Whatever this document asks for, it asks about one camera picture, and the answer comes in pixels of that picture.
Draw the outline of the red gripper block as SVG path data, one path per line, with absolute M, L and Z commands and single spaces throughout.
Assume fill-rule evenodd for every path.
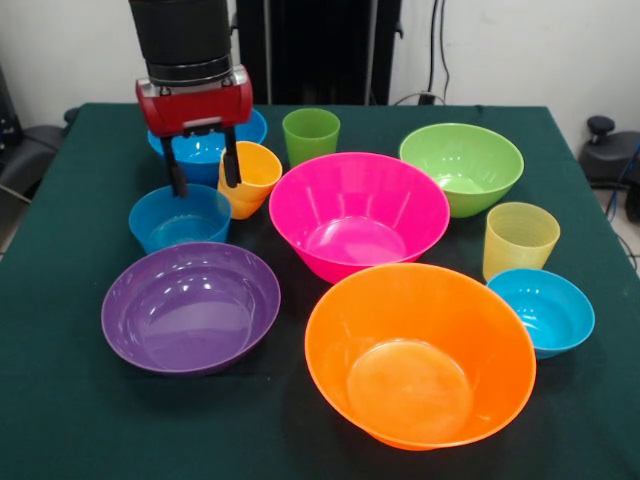
M 150 81 L 137 81 L 136 97 L 148 129 L 160 138 L 174 196 L 188 195 L 184 172 L 178 165 L 172 138 L 187 131 L 207 127 L 224 127 L 225 151 L 221 164 L 229 188 L 241 182 L 236 131 L 233 126 L 246 123 L 253 106 L 250 81 L 238 85 L 213 87 L 173 87 L 169 93 Z

